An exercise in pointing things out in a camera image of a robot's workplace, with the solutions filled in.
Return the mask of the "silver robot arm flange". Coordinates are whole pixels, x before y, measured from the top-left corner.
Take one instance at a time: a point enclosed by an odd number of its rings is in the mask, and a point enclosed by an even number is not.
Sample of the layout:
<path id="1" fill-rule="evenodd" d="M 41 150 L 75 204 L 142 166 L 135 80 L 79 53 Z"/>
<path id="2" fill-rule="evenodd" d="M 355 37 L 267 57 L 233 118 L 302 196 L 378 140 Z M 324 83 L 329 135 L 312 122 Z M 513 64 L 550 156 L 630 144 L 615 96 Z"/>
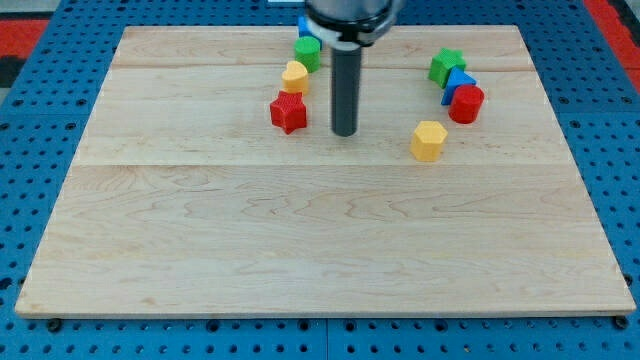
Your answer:
<path id="1" fill-rule="evenodd" d="M 370 47 L 395 24 L 404 0 L 305 0 L 309 31 L 333 49 Z"/>

